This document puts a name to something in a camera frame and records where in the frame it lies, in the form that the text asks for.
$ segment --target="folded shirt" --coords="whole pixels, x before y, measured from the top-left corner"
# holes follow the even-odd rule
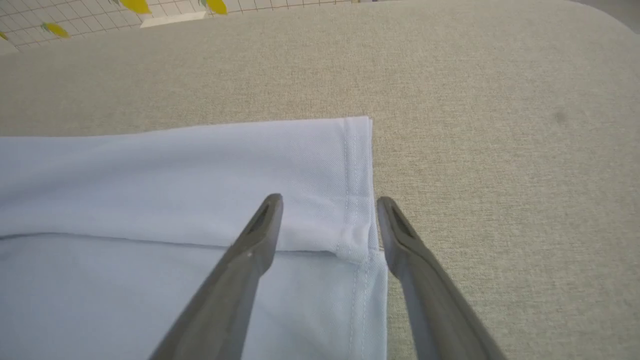
[[[365,117],[0,138],[0,358],[148,358],[269,193],[243,358],[385,359]]]

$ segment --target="beige tablecloth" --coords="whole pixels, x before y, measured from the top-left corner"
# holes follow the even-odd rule
[[[256,13],[6,55],[0,74],[2,135],[368,115],[376,193],[509,358],[640,354],[640,37],[605,13],[557,0]],[[389,292],[389,358],[408,359]]]

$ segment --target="yellow object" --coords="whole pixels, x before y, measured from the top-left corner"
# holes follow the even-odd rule
[[[67,33],[67,30],[64,30],[62,26],[58,24],[53,24],[51,22],[43,22],[42,25],[40,25],[40,27],[45,29],[45,31],[53,33],[58,37],[70,38],[69,34]]]
[[[227,6],[222,0],[207,0],[207,5],[215,13],[222,15],[227,13]]]
[[[120,0],[120,2],[134,13],[151,13],[146,0]]]

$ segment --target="tiled floor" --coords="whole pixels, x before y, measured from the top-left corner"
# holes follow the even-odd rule
[[[287,10],[307,6],[351,4],[351,0],[223,0],[228,15]],[[137,14],[122,0],[0,0],[0,36],[20,51],[66,41],[47,31],[43,23],[57,24],[70,38],[90,37],[111,31],[135,29],[149,17],[208,11],[199,0],[146,0],[151,14]]]

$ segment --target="seam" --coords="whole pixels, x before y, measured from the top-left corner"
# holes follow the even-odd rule
[[[342,248],[342,242],[344,241],[344,237],[346,235],[347,229],[347,220],[349,216],[349,152],[347,146],[348,132],[349,127],[347,126],[347,119],[342,119],[342,125],[344,126],[343,133],[343,144],[342,144],[342,155],[344,157],[344,219],[342,220],[342,231],[340,233],[340,238],[338,239],[338,244],[335,246],[335,253],[338,257],[340,257],[340,249]]]
[[[371,253],[369,253],[367,257],[367,270],[364,272],[364,291],[367,291],[367,287],[369,286],[369,270],[371,270]],[[362,330],[360,332],[360,358],[364,360],[364,337],[365,337],[365,328],[367,327],[367,306],[369,303],[369,297],[365,297],[366,303],[362,307]]]
[[[360,276],[360,267],[357,265],[356,273],[353,275],[353,292],[351,293],[351,329],[349,330],[349,352],[347,359],[351,359],[351,351],[353,349],[353,324],[355,323],[355,309],[356,309],[356,285],[358,283],[358,277]]]

